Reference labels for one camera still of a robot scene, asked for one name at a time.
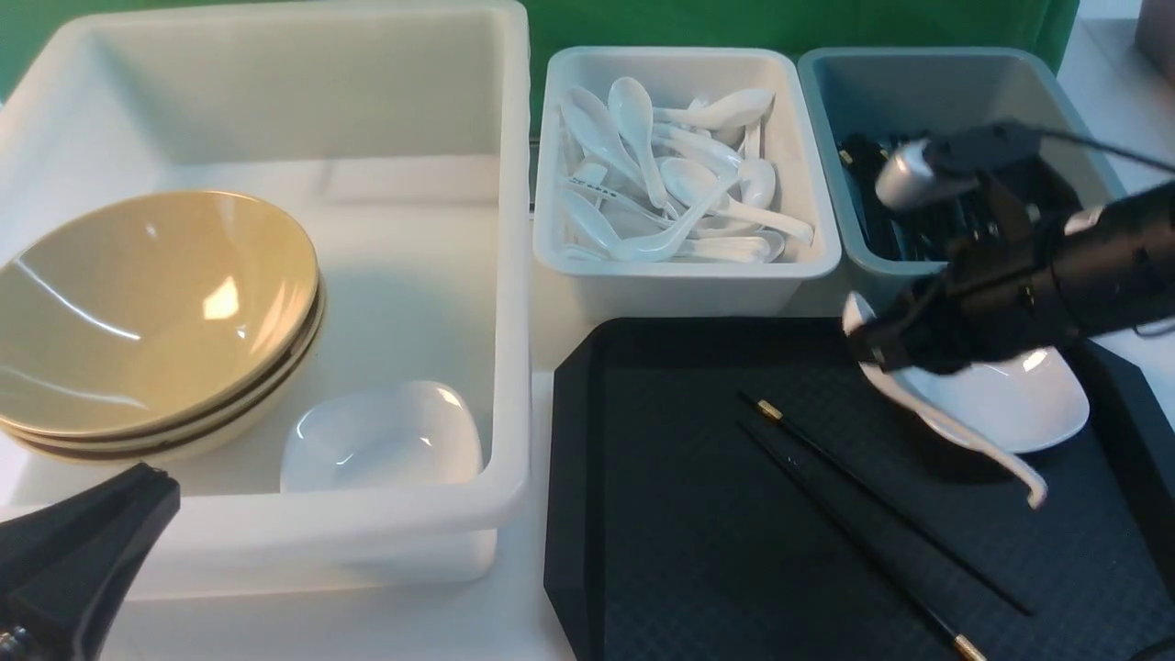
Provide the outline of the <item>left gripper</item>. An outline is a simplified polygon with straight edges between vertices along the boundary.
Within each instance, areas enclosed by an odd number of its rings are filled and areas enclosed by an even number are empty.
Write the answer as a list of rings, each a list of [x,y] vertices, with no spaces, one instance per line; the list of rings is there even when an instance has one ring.
[[[1,524],[1,657],[101,656],[130,585],[180,507],[179,481],[139,463]]]

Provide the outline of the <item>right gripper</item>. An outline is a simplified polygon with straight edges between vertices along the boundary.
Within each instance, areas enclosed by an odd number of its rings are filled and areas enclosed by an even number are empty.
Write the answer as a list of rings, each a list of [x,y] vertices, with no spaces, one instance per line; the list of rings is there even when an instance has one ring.
[[[962,248],[939,274],[911,281],[892,305],[852,328],[851,351],[887,373],[953,375],[1063,346],[1066,310],[1048,258],[1029,244]]]

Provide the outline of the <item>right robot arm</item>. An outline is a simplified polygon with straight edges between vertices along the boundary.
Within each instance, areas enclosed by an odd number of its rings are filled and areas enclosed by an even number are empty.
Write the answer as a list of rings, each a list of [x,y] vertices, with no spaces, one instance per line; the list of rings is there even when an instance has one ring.
[[[1038,348],[1171,318],[1171,183],[1019,241],[966,241],[939,274],[850,330],[857,360],[882,371],[953,375]]]

